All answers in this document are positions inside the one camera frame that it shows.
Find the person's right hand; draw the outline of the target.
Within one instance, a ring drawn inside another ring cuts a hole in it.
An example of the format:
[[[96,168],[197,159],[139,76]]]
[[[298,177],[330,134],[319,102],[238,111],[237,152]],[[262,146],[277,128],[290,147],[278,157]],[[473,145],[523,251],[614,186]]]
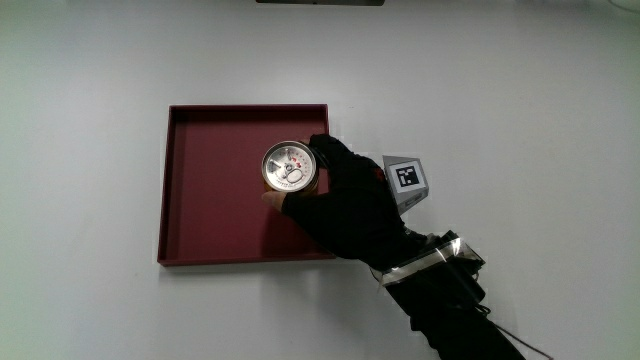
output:
[[[315,195],[269,191],[263,202],[335,256],[379,271],[426,249],[428,238],[405,227],[383,170],[373,160],[330,135],[313,135],[309,146],[325,161],[329,190]]]

